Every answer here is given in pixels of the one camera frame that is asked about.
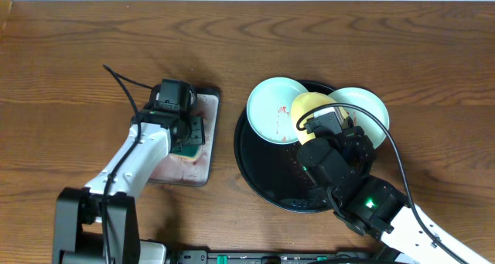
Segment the green scouring sponge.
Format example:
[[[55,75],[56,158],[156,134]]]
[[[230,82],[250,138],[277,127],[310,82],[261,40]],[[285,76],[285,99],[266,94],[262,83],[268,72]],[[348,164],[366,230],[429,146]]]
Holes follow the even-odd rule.
[[[194,162],[200,157],[201,146],[182,146],[172,155],[183,161]]]

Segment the pale yellow plate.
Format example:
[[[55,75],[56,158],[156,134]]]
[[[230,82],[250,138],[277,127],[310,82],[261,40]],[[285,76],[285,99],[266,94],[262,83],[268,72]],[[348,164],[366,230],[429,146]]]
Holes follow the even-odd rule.
[[[298,141],[301,145],[305,144],[311,139],[315,138],[314,133],[308,133],[306,130],[299,131],[296,128],[296,122],[308,111],[311,109],[317,108],[321,105],[333,104],[336,101],[328,95],[318,93],[318,92],[306,92],[302,93],[295,98],[292,102],[291,106],[291,120],[292,127],[294,132],[298,138]],[[334,111],[336,113],[336,117],[339,120],[339,123],[343,126],[343,128],[347,128],[349,115],[343,108],[325,108],[321,113],[317,113],[316,116],[319,117],[328,112]]]

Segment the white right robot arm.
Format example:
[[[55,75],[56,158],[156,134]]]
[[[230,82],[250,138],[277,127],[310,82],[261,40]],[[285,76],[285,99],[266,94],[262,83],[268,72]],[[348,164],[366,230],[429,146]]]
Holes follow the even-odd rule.
[[[486,259],[439,227],[409,189],[399,191],[370,175],[373,143],[336,110],[312,109],[295,120],[297,160],[324,202],[350,230],[370,235],[416,263],[485,263]]]

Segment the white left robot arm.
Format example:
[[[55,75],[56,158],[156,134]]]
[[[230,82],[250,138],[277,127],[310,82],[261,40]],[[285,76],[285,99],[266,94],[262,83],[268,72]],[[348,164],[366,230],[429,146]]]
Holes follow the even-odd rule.
[[[159,163],[184,146],[205,143],[203,120],[192,115],[196,88],[163,80],[136,109],[128,137],[105,168],[82,188],[56,199],[54,263],[164,263],[166,247],[143,241],[136,201]]]

